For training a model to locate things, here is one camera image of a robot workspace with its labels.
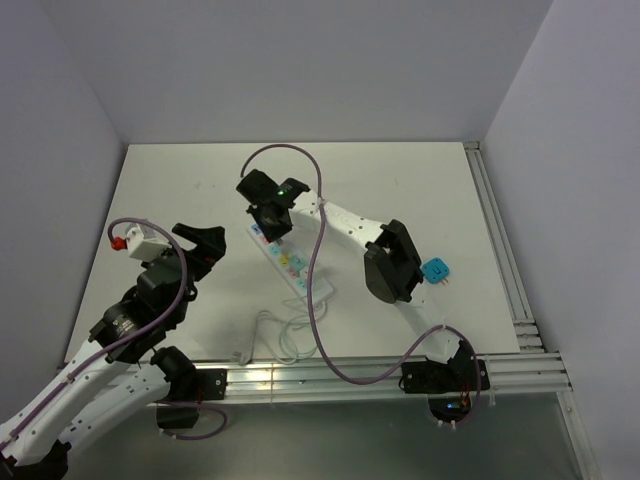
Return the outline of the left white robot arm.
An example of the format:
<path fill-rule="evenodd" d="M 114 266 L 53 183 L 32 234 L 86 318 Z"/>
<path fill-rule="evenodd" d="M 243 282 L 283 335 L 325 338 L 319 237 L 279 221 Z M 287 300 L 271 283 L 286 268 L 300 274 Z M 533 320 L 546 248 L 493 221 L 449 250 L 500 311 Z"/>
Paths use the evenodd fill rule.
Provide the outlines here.
<path fill-rule="evenodd" d="M 107 235 L 112 249 L 126 251 L 143 270 L 67 365 L 2 424 L 4 479 L 62 478 L 69 454 L 149 403 L 204 408 L 193 363 L 178 348 L 160 344 L 185 319 L 197 282 L 224 257 L 224 228 L 177 223 L 166 231 L 123 217 L 112 221 Z"/>

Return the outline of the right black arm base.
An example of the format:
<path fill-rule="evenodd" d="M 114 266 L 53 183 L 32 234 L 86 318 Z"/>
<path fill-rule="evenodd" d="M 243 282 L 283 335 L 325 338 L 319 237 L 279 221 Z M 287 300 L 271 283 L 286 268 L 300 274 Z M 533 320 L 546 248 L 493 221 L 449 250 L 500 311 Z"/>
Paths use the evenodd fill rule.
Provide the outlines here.
<path fill-rule="evenodd" d="M 435 400 L 428 401 L 431 414 L 443 422 L 458 422 L 470 413 L 477 386 L 481 391 L 490 389 L 484 361 L 479 362 L 479 369 L 477 377 L 473 360 L 463 360 L 458 365 L 453 360 L 447 364 L 431 360 L 405 362 L 399 387 L 406 394 L 435 395 Z"/>

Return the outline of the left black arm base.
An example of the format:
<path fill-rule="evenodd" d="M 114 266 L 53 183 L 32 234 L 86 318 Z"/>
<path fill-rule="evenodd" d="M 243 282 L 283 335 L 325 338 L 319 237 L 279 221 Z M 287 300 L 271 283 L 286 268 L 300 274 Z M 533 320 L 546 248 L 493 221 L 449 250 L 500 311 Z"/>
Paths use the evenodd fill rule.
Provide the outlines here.
<path fill-rule="evenodd" d="M 223 400 L 227 386 L 225 369 L 196 369 L 172 382 L 169 393 L 162 398 L 168 402 L 203 404 Z M 166 406 L 156 409 L 156 424 L 160 429 L 178 433 L 193 428 L 200 419 L 195 407 Z"/>

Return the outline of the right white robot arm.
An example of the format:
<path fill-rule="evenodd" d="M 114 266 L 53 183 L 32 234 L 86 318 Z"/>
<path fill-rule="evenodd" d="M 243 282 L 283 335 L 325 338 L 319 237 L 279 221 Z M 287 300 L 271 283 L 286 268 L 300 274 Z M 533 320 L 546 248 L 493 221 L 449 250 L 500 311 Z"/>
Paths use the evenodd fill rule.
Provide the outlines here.
<path fill-rule="evenodd" d="M 421 257 L 402 222 L 367 219 L 326 200 L 299 180 L 277 183 L 257 169 L 242 174 L 236 189 L 249 203 L 250 238 L 301 300 L 318 305 L 332 289 L 323 275 L 314 272 L 319 251 L 306 255 L 288 239 L 295 230 L 331 239 L 361 260 L 367 290 L 395 307 L 422 336 L 417 350 L 435 363 L 433 378 L 438 386 L 452 390 L 466 379 L 474 359 L 471 346 L 429 299 Z"/>

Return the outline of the teal charger plug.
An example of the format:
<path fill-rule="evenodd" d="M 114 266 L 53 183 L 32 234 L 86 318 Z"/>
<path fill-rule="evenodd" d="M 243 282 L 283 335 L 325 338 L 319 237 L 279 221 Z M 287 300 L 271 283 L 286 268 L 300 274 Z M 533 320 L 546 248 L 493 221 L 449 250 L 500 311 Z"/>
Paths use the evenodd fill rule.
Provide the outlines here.
<path fill-rule="evenodd" d="M 306 266 L 306 262 L 297 255 L 288 258 L 288 265 L 292 272 L 298 275 L 298 271 Z"/>

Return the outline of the white colourful power strip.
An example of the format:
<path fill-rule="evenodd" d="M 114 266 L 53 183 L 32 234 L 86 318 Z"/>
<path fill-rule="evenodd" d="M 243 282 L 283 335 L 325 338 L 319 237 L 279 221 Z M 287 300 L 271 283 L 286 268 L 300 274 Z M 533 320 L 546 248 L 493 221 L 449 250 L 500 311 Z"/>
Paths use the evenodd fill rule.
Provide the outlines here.
<path fill-rule="evenodd" d="M 315 305 L 334 294 L 334 288 L 319 272 L 313 274 L 312 282 L 309 281 L 309 258 L 295 244 L 286 240 L 269 242 L 256 223 L 249 224 L 246 232 L 301 301 L 306 300 L 309 290 Z"/>

